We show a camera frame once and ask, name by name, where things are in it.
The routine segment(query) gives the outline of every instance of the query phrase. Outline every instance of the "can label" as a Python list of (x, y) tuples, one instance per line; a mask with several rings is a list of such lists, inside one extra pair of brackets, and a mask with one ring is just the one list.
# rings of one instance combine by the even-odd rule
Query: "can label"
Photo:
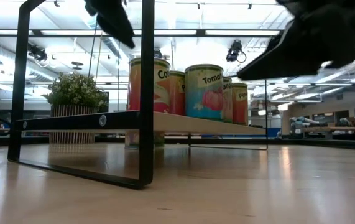
[(185, 75), (170, 74), (170, 113), (185, 115)]
[(223, 112), (222, 119), (225, 122), (232, 123), (233, 121), (233, 89), (231, 80), (225, 78), (223, 80)]
[[(141, 61), (131, 61), (129, 74), (128, 110), (140, 109)], [(166, 62), (154, 62), (154, 111), (169, 113), (169, 65)]]
[(186, 76), (187, 116), (221, 120), (223, 110), (222, 69), (192, 68)]
[(247, 88), (233, 86), (233, 123), (248, 125), (247, 111)]

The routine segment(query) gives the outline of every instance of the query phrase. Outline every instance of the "wooden shelf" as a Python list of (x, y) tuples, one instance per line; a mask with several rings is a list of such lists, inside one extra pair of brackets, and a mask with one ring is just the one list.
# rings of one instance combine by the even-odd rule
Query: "wooden shelf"
[(303, 132), (325, 132), (325, 131), (355, 131), (355, 127), (310, 127), (302, 128)]
[(154, 131), (197, 134), (265, 134), (265, 129), (154, 112)]

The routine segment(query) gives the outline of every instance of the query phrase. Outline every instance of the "food can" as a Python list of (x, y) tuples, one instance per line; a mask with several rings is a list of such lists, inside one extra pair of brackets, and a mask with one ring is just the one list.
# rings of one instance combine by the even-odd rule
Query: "food can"
[(233, 123), (248, 125), (247, 85), (233, 83)]
[(223, 68), (217, 65), (193, 65), (185, 73), (186, 115), (221, 121)]
[(223, 112), (221, 119), (224, 122), (233, 122), (233, 89), (231, 85), (233, 81), (231, 78), (223, 77)]
[[(169, 113), (169, 70), (170, 64), (162, 59), (154, 59), (154, 111)], [(127, 110), (140, 109), (140, 82), (141, 82), (141, 59), (135, 58), (130, 61), (129, 86), (127, 91)], [(162, 147), (165, 142), (165, 134), (154, 132), (154, 146)], [(137, 149), (139, 147), (139, 132), (126, 131), (125, 148)]]
[(185, 115), (185, 73), (170, 71), (170, 113)]
[[(154, 111), (169, 113), (169, 70), (170, 64), (162, 59), (154, 59)], [(130, 61), (127, 110), (140, 109), (141, 58)]]
[[(139, 131), (126, 131), (125, 133), (125, 149), (138, 149), (140, 144)], [(154, 131), (154, 147), (165, 146), (165, 133)]]

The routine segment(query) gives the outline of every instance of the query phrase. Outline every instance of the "red can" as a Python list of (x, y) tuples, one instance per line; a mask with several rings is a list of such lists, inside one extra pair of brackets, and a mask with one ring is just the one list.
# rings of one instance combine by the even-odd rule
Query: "red can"
[[(170, 64), (162, 59), (154, 59), (154, 111), (169, 113), (169, 70)], [(130, 62), (127, 110), (140, 109), (141, 59)]]
[[(154, 59), (154, 111), (169, 113), (169, 70), (170, 64), (161, 59)], [(140, 109), (140, 81), (141, 59), (135, 58), (130, 61), (129, 86), (127, 96), (127, 110)], [(162, 147), (165, 142), (165, 134), (154, 132), (154, 146)], [(125, 148), (137, 149), (139, 147), (139, 132), (126, 131)]]
[(247, 85), (233, 83), (233, 123), (248, 125)]
[(185, 116), (185, 73), (170, 71), (170, 113)]

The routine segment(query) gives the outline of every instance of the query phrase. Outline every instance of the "ceiling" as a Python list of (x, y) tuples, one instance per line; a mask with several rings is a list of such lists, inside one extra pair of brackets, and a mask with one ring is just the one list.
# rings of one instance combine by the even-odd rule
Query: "ceiling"
[[(3, 0), (0, 1), (0, 34), (7, 30), (16, 30), (19, 6), (24, 1)], [(283, 29), (292, 18), (283, 8), (275, 4), (273, 0), (248, 0), (217, 1), (217, 0), (156, 0), (155, 3), (155, 29), (259, 29), (276, 30)], [(95, 22), (87, 15), (84, 9), (84, 0), (58, 1), (60, 7), (54, 5), (54, 1), (46, 1), (32, 11), (30, 17), (30, 29), (38, 30), (91, 30), (94, 34)], [(126, 12), (135, 31), (141, 29), (141, 5), (138, 0), (127, 0)], [(243, 51), (247, 55), (244, 63), (226, 62), (226, 54), (234, 40), (240, 40)], [(141, 38), (135, 37), (136, 48), (129, 49), (112, 38), (91, 37), (31, 37), (29, 42), (46, 49), (49, 59), (46, 62), (35, 62), (33, 58), (27, 64), (29, 71), (27, 79), (31, 82), (49, 82), (57, 77), (58, 72), (71, 72), (72, 62), (81, 62), (81, 73), (91, 73), (97, 76), (98, 82), (122, 82), (119, 88), (125, 88), (129, 74), (129, 60), (139, 57), (141, 52)], [(213, 63), (223, 67), (224, 75), (235, 75), (238, 70), (247, 65), (251, 60), (259, 56), (265, 49), (268, 38), (234, 38), (234, 37), (155, 37), (155, 47), (160, 49), (163, 55), (170, 56), (173, 70), (184, 71), (190, 65), (199, 63)], [(0, 89), (12, 89), (12, 76), (14, 73), (14, 52), (16, 51), (15, 37), (0, 36)], [(355, 80), (355, 62), (341, 70), (322, 70), (319, 74), (307, 77), (281, 78), (268, 80), (270, 85), (267, 92), (279, 99), (292, 99), (303, 94), (316, 94), (305, 98), (317, 100), (319, 93), (334, 90), (333, 86), (324, 86), (325, 83), (350, 84)], [(264, 81), (251, 82), (249, 89), (252, 98), (264, 97)], [(306, 83), (319, 83), (320, 86), (306, 85)], [(44, 88), (46, 85), (35, 85)], [(102, 85), (104, 89), (113, 89), (116, 85)], [(331, 91), (336, 94), (348, 87)]]

